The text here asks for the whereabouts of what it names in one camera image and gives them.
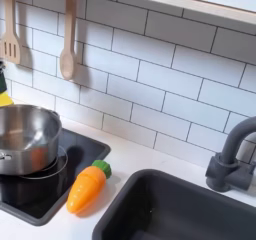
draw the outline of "silver saucepan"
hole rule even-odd
[[[57,156],[61,121],[54,111],[30,105],[0,108],[0,174],[40,171]]]

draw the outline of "dark gray sink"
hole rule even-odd
[[[256,209],[169,174],[133,174],[93,240],[255,240]]]

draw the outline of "faucet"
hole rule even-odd
[[[237,152],[244,138],[256,132],[256,117],[239,123],[230,132],[221,153],[216,153],[210,160],[206,171],[206,184],[217,192],[227,192],[231,187],[248,190],[256,163],[246,165],[236,159]]]

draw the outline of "tile backsplash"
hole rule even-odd
[[[256,115],[256,26],[146,0],[78,0],[77,73],[62,78],[65,0],[17,0],[13,99],[206,167]],[[0,34],[5,31],[0,0]],[[256,157],[256,134],[238,158]]]

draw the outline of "stovetop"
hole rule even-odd
[[[0,209],[30,224],[46,224],[66,201],[76,176],[96,159],[104,159],[110,147],[63,129],[58,156],[40,172],[0,176]]]

